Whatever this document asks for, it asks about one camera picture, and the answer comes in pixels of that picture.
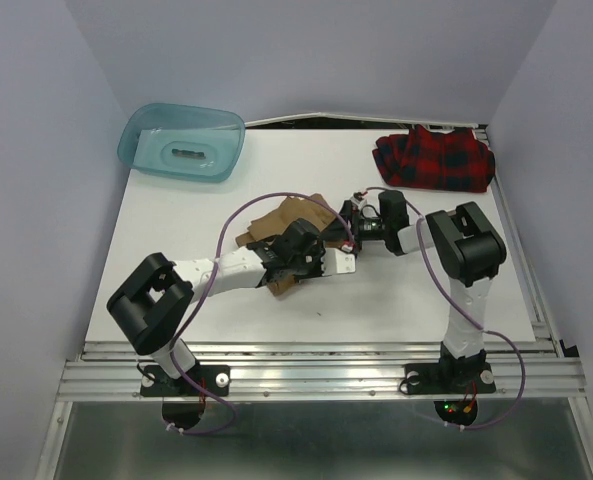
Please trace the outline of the tan skirt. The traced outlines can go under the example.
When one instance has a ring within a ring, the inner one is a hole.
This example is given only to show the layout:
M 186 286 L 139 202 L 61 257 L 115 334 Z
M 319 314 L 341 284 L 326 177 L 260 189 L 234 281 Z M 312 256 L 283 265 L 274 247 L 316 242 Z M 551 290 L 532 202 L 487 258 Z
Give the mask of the tan skirt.
M 311 200 L 288 197 L 274 210 L 252 220 L 246 232 L 236 237 L 236 244 L 241 247 L 282 234 L 291 222 L 299 218 L 309 221 L 320 232 L 336 220 L 328 209 Z

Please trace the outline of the red plaid skirt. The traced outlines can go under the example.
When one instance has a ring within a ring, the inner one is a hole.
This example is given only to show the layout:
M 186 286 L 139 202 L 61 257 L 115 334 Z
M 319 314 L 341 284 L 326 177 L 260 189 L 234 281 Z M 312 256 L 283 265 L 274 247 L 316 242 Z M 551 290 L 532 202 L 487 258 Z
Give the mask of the red plaid skirt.
M 493 152 L 467 128 L 437 133 L 417 125 L 377 139 L 372 156 L 393 187 L 484 193 L 496 174 Z

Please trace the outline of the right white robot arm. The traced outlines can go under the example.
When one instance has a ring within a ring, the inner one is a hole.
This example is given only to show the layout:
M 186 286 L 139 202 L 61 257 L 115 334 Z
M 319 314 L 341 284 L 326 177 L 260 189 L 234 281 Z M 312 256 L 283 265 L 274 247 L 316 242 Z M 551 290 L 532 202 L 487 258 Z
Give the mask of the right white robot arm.
M 434 363 L 408 363 L 399 390 L 406 395 L 489 394 L 496 391 L 484 346 L 484 315 L 491 283 L 507 259 L 501 236 L 474 202 L 439 210 L 412 226 L 411 204 L 400 191 L 381 189 L 376 215 L 368 217 L 367 193 L 343 202 L 340 216 L 357 246 L 381 241 L 396 255 L 435 249 L 449 279 L 449 316 Z

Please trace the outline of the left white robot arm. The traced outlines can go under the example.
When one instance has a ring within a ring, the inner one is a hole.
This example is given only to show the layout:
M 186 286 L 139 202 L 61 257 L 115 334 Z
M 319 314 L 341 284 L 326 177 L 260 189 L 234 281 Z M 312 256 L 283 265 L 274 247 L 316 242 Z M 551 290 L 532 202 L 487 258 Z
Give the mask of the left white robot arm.
M 153 253 L 110 296 L 106 308 L 134 351 L 156 362 L 153 373 L 142 373 L 152 387 L 161 395 L 197 397 L 197 384 L 205 389 L 216 380 L 201 372 L 195 355 L 176 337 L 188 307 L 201 306 L 212 295 L 287 277 L 321 277 L 325 255 L 321 232 L 304 219 L 215 259 L 173 262 Z

